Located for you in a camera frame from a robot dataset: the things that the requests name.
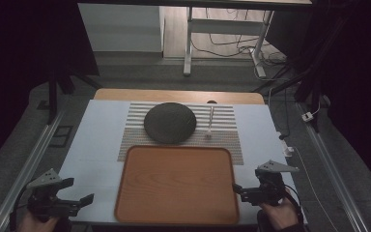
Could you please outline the dark round plate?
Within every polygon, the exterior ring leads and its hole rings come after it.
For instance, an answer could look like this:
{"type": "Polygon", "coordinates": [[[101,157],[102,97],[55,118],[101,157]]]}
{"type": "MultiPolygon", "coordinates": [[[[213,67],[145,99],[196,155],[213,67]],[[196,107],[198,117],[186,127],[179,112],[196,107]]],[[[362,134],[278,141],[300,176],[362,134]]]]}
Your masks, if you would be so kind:
{"type": "Polygon", "coordinates": [[[144,129],[163,144],[178,144],[189,139],[196,129],[196,116],[185,105],[165,102],[154,106],[144,118],[144,129]]]}

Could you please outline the person's right hand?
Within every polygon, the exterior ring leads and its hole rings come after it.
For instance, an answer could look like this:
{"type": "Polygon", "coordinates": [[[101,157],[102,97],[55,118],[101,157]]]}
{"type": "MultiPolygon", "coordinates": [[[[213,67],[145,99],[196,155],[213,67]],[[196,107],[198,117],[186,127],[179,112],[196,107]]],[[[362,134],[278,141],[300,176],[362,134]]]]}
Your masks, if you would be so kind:
{"type": "Polygon", "coordinates": [[[278,206],[261,203],[260,208],[266,213],[272,228],[277,232],[299,225],[296,208],[288,198],[284,198],[278,206]]]}

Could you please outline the white desk frame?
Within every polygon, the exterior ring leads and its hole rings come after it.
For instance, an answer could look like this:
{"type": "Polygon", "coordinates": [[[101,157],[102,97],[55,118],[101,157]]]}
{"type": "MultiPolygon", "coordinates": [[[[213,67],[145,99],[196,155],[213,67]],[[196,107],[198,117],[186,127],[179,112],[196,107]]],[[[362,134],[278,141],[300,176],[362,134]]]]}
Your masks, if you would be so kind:
{"type": "Polygon", "coordinates": [[[254,36],[256,44],[249,46],[247,50],[254,63],[255,73],[258,77],[265,77],[266,73],[260,59],[260,52],[271,24],[272,15],[273,11],[263,11],[263,19],[261,21],[212,19],[207,16],[205,18],[194,18],[193,8],[187,7],[184,76],[190,76],[191,74],[192,35],[215,34],[254,36]]]}

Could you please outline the person's left hand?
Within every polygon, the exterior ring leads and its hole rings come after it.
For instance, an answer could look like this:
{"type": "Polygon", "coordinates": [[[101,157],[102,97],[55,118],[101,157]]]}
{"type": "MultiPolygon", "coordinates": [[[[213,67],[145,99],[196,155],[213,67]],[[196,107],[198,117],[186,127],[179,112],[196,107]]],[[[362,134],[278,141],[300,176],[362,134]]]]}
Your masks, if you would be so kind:
{"type": "Polygon", "coordinates": [[[32,213],[27,212],[16,232],[53,232],[58,221],[58,217],[51,217],[47,222],[41,222],[32,213]]]}

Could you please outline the brown wooden tray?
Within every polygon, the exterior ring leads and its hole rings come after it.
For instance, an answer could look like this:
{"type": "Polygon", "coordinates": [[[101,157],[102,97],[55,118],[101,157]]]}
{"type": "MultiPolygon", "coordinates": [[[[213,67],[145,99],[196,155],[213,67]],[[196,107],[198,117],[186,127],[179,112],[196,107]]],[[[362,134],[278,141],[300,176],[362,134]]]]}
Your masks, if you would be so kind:
{"type": "Polygon", "coordinates": [[[233,225],[240,211],[225,149],[133,146],[114,215],[122,223],[233,225]]]}

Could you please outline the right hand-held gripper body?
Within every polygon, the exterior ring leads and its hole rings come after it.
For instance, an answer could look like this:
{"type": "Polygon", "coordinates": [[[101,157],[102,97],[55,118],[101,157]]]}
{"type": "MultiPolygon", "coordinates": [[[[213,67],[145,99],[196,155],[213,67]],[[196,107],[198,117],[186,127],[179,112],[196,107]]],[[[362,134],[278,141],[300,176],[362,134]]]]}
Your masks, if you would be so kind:
{"type": "Polygon", "coordinates": [[[241,197],[242,202],[248,202],[252,206],[259,206],[261,203],[276,206],[278,202],[285,197],[286,193],[282,173],[300,171],[297,167],[271,159],[266,163],[259,165],[256,169],[262,169],[265,171],[262,179],[257,178],[260,185],[257,188],[246,188],[248,196],[241,197]]]}

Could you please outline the black floor socket plate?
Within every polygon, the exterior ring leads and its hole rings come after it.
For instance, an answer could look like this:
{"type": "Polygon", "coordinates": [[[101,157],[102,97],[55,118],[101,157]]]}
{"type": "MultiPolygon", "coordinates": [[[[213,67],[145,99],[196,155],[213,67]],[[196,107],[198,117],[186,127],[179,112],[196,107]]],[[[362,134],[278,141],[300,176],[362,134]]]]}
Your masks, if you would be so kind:
{"type": "Polygon", "coordinates": [[[51,138],[49,146],[53,148],[65,148],[71,137],[72,129],[73,126],[58,126],[51,138]]]}

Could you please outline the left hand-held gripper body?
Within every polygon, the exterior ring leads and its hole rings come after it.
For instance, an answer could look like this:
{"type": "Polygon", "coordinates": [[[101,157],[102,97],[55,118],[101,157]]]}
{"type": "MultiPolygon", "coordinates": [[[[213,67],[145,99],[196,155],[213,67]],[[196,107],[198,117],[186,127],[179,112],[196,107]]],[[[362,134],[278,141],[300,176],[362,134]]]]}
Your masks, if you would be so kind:
{"type": "Polygon", "coordinates": [[[27,209],[40,221],[47,222],[49,218],[75,217],[79,211],[78,201],[62,200],[57,197],[57,184],[62,179],[53,168],[26,185],[32,190],[28,198],[27,209]]]}

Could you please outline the black tripod stand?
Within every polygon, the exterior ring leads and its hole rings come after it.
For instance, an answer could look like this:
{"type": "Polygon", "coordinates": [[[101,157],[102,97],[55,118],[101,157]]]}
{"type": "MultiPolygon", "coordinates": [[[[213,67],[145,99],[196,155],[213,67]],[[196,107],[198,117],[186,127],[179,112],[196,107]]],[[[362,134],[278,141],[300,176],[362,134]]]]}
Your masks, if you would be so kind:
{"type": "Polygon", "coordinates": [[[55,118],[58,116],[58,91],[60,88],[63,94],[71,95],[75,86],[71,78],[75,76],[82,80],[89,86],[98,90],[102,85],[95,81],[94,76],[99,77],[100,72],[95,59],[92,59],[89,65],[84,65],[82,68],[68,64],[61,59],[51,58],[49,61],[49,74],[48,74],[48,120],[49,125],[53,124],[55,118]]]}
{"type": "Polygon", "coordinates": [[[293,64],[298,63],[301,72],[298,72],[294,77],[284,83],[270,88],[268,94],[273,96],[294,84],[299,84],[300,87],[294,94],[294,99],[296,102],[304,102],[308,97],[311,97],[310,115],[312,119],[309,119],[309,122],[318,131],[317,118],[320,110],[323,65],[328,60],[328,53],[332,50],[334,42],[340,35],[346,22],[346,18],[338,17],[331,22],[325,21],[319,27],[314,26],[317,32],[314,33],[313,37],[306,38],[308,47],[302,55],[287,62],[282,68],[282,71],[275,75],[275,78],[267,80],[265,84],[254,89],[253,93],[264,92],[267,86],[270,86],[282,74],[286,73],[293,64]]]}

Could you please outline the aluminium rail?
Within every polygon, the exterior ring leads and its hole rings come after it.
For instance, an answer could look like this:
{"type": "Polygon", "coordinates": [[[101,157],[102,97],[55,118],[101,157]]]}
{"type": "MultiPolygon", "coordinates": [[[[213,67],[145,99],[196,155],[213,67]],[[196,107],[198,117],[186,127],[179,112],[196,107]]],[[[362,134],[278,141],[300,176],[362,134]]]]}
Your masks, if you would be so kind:
{"type": "Polygon", "coordinates": [[[57,115],[53,118],[49,125],[45,125],[42,133],[38,137],[31,153],[26,162],[22,166],[19,174],[14,180],[7,196],[0,206],[0,232],[5,232],[10,221],[10,213],[14,208],[14,203],[17,200],[22,188],[31,180],[39,163],[43,158],[43,154],[48,147],[50,139],[56,131],[59,123],[65,115],[64,108],[59,109],[57,115]]]}
{"type": "MultiPolygon", "coordinates": [[[[295,104],[295,110],[299,115],[304,112],[299,103],[295,104]]],[[[331,157],[326,142],[309,122],[300,118],[300,125],[309,140],[310,148],[296,148],[296,152],[309,187],[328,223],[329,232],[369,232],[361,210],[331,157]]]]}

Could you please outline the white cabinet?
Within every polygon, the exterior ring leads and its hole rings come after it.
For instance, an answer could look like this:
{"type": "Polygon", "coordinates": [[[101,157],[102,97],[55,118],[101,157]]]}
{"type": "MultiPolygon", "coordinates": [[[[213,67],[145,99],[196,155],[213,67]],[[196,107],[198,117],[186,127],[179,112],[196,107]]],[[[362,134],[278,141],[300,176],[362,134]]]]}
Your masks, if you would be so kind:
{"type": "Polygon", "coordinates": [[[79,3],[94,51],[162,52],[164,9],[79,3]]]}

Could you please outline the white table sheet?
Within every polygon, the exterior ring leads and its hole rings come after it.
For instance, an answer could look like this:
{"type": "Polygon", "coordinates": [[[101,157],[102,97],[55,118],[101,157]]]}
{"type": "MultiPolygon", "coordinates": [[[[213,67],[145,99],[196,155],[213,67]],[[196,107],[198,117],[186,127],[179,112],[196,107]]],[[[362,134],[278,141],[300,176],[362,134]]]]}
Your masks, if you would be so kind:
{"type": "MultiPolygon", "coordinates": [[[[62,197],[93,193],[94,202],[74,219],[94,224],[119,225],[114,216],[118,188],[124,168],[117,161],[131,101],[89,102],[80,126],[61,167],[62,177],[73,177],[74,186],[59,192],[62,197]]],[[[279,133],[269,108],[264,104],[234,106],[243,152],[243,165],[234,165],[235,182],[245,188],[257,187],[254,170],[274,160],[286,163],[279,133]]]]}

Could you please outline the striped woven placemat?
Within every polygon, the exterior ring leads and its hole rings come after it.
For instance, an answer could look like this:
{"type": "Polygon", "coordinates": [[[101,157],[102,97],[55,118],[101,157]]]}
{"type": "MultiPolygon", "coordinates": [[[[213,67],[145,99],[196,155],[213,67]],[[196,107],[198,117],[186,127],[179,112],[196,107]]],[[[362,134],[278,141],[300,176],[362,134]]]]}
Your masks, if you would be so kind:
{"type": "MultiPolygon", "coordinates": [[[[163,146],[154,141],[144,129],[144,118],[148,111],[158,105],[158,101],[132,101],[123,131],[123,138],[117,161],[124,161],[128,149],[135,145],[163,146]]],[[[234,106],[218,104],[214,106],[212,127],[209,128],[211,108],[203,103],[185,104],[196,117],[196,129],[186,141],[179,143],[182,147],[225,149],[234,165],[243,165],[243,152],[234,106]]]]}

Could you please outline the silver spoon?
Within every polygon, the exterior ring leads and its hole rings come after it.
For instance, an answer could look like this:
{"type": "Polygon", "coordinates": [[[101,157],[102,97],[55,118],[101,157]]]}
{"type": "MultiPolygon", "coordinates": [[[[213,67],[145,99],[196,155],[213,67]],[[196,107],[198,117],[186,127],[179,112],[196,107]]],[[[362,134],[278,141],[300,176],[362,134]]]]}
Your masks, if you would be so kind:
{"type": "Polygon", "coordinates": [[[209,117],[208,129],[205,133],[206,138],[211,138],[212,137],[212,124],[213,124],[213,117],[214,117],[214,107],[213,106],[211,106],[209,116],[210,117],[209,117]]]}

